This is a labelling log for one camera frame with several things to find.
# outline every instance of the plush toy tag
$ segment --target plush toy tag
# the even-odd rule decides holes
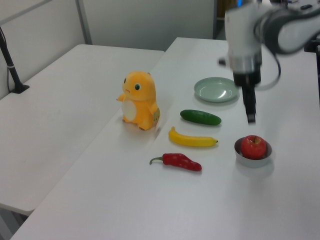
[[[155,113],[153,114],[153,126],[157,126],[158,124],[158,121],[159,121],[159,118],[160,118],[160,109],[158,108]]]

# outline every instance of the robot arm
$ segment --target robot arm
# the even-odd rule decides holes
[[[320,8],[302,13],[261,1],[238,0],[225,13],[228,56],[219,60],[233,71],[242,87],[248,123],[256,121],[255,86],[261,82],[262,44],[272,54],[292,54],[320,32]]]

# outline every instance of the yellow plush toy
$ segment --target yellow plush toy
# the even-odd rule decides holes
[[[150,73],[132,71],[123,81],[123,93],[117,98],[122,102],[123,121],[137,124],[142,130],[155,127],[160,117],[156,102],[156,87]]]

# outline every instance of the bowl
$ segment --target bowl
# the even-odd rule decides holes
[[[266,152],[265,155],[263,156],[262,159],[259,160],[252,160],[252,159],[248,159],[244,156],[242,156],[241,153],[241,143],[244,140],[244,137],[238,139],[235,144],[234,144],[234,150],[235,150],[235,160],[237,162],[239,162],[240,164],[248,167],[248,168],[261,168],[264,165],[267,164],[267,162],[271,159],[271,153],[272,153],[272,148],[270,146],[270,144],[265,141],[265,145],[266,145]]]

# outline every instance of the banana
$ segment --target banana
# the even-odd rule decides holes
[[[176,132],[173,126],[169,131],[169,139],[180,145],[189,147],[211,147],[214,146],[218,140],[210,136],[186,136]]]

